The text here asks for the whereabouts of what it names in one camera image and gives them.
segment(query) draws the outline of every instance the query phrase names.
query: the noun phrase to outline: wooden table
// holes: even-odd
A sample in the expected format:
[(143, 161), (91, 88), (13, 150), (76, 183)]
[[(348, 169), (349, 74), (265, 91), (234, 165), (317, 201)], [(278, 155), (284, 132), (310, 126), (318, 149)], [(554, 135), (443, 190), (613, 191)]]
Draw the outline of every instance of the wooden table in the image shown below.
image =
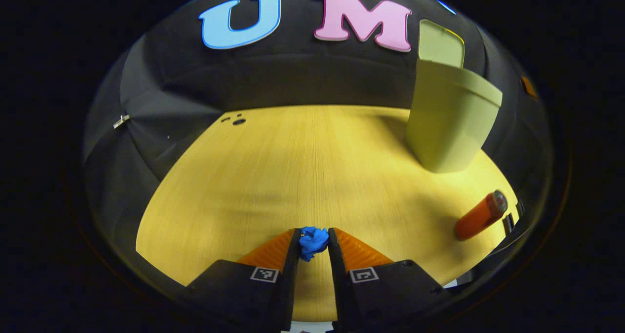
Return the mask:
[[(505, 236), (497, 222), (460, 242), (455, 221), (495, 189), (516, 221), (517, 199), (483, 151), (465, 171), (424, 170), (404, 142), (408, 115), (346, 105), (225, 113), (154, 193), (136, 250), (186, 286), (215, 260), (236, 261), (289, 228), (338, 227), (447, 284)], [(327, 251), (300, 261), (292, 319), (337, 319)]]

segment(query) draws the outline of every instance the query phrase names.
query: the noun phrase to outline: black fabric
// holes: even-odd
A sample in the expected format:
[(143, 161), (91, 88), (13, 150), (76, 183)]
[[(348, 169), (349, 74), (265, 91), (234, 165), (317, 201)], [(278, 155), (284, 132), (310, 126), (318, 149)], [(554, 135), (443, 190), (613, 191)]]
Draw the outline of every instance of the black fabric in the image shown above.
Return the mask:
[(119, 84), (128, 51), (122, 54), (109, 70), (96, 93), (85, 119), (83, 133), (83, 162), (87, 160), (98, 141), (111, 133), (113, 124), (124, 114), (119, 102)]
[[(192, 0), (149, 30), (109, 71), (85, 124), (85, 184), (111, 248), (167, 295), (181, 287), (135, 250), (152, 194), (186, 149), (223, 112), (288, 104), (366, 104), (410, 108), (418, 68), (419, 22), (429, 19), (465, 41), (464, 68), (503, 92), (502, 106), (482, 150), (530, 208), (544, 189), (549, 135), (540, 102), (520, 86), (520, 70), (504, 48), (462, 13), (436, 0), (391, 0), (412, 10), (408, 53), (360, 42), (350, 26), (342, 42), (315, 39), (323, 0), (282, 0), (279, 27), (267, 38), (230, 50), (201, 39), (203, 11), (229, 0)], [(368, 9), (382, 0), (361, 0)], [(231, 27), (257, 22), (257, 2), (241, 0)], [(118, 129), (120, 115), (130, 120)]]
[[(465, 68), (483, 73), (480, 34), (462, 15), (452, 15), (436, 0), (391, 0), (410, 8), (409, 53), (361, 43), (353, 34), (342, 42), (315, 39), (323, 20), (323, 0), (283, 0), (279, 27), (267, 38), (230, 50), (201, 42), (197, 15), (226, 0), (194, 0), (145, 38), (145, 52), (162, 75), (163, 88), (224, 111), (280, 104), (373, 104), (410, 108), (421, 19), (446, 26), (466, 43)], [(361, 0), (371, 9), (382, 0)], [(257, 22), (257, 2), (241, 0), (232, 9), (233, 29)], [(350, 29), (347, 22), (344, 27)]]

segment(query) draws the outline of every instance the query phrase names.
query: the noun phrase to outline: blue object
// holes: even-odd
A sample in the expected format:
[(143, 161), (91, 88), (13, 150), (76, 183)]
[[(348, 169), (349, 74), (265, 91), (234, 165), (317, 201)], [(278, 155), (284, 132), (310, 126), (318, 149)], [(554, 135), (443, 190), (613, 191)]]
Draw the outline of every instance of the blue object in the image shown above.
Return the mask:
[(239, 4), (231, 0), (204, 11), (199, 15), (202, 22), (202, 40), (209, 48), (225, 50), (257, 42), (271, 34), (280, 24), (281, 0), (257, 0), (258, 22), (244, 30), (230, 28), (230, 12)]
[(455, 13), (455, 12), (454, 12), (451, 8), (449, 8), (449, 6), (447, 6), (446, 4), (444, 4), (444, 3), (440, 2), (439, 0), (436, 0), (436, 1), (438, 1), (438, 3), (440, 3), (440, 4), (444, 7), (444, 8), (447, 8), (447, 11), (450, 11), (451, 13), (456, 14), (456, 13)]
[(328, 240), (330, 236), (326, 229), (319, 229), (315, 227), (303, 227), (301, 228), (303, 237), (299, 238), (299, 244), (302, 247), (302, 254), (299, 258), (310, 262), (315, 253), (320, 253), (326, 250), (328, 247)]

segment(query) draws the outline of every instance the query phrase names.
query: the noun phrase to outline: blue foam letter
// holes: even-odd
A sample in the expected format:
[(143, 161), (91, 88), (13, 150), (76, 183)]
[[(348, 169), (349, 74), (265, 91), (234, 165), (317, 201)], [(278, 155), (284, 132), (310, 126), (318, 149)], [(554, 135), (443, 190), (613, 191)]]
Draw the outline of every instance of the blue foam letter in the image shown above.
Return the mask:
[(244, 30), (230, 28), (230, 12), (239, 4), (232, 0), (219, 4), (199, 15), (202, 40), (209, 48), (225, 50), (257, 42), (271, 34), (280, 24), (281, 0), (258, 0), (258, 22)]

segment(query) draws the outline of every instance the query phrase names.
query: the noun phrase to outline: blue play dough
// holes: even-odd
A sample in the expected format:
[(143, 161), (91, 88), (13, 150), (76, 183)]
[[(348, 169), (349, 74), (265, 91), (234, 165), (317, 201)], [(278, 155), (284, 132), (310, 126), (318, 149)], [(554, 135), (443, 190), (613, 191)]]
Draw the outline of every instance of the blue play dough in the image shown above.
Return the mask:
[(299, 258), (310, 262), (315, 253), (326, 250), (330, 236), (326, 229), (315, 227), (303, 227), (301, 231), (304, 236), (299, 238), (299, 244), (302, 247), (302, 254), (299, 255)]

